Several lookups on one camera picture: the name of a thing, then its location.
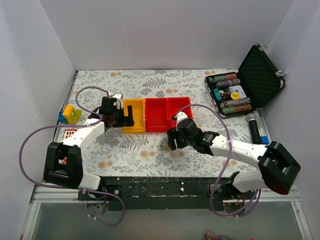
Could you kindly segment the yellow plastic bin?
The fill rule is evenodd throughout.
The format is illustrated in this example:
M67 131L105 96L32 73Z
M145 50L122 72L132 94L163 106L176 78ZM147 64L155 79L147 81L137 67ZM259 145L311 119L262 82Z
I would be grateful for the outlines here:
M128 106L132 106L133 113L133 126L124 126L122 128L123 133L125 134L140 134L146 132L145 124L145 102L144 98L137 99L124 99L124 115L128 115Z

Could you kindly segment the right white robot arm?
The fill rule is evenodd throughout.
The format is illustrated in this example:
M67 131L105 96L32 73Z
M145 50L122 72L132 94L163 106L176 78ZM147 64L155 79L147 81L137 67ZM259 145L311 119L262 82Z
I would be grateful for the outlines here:
M189 118L169 129L167 137L172 151L192 147L201 154L230 157L255 168L248 172L234 172L214 191L215 197L237 199L243 193L262 189L287 195L301 170L301 165L279 142L272 141L269 145L230 142L217 132L202 131Z

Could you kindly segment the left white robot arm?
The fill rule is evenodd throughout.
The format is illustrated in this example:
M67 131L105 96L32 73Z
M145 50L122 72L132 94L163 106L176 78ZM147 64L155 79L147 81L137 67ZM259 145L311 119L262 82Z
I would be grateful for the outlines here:
M123 95L104 96L101 106L87 118L85 127L79 128L62 142L49 144L46 153L43 179L47 183L70 189L89 189L95 200L106 196L101 177L84 171L83 153L110 128L132 127L133 108L124 111Z

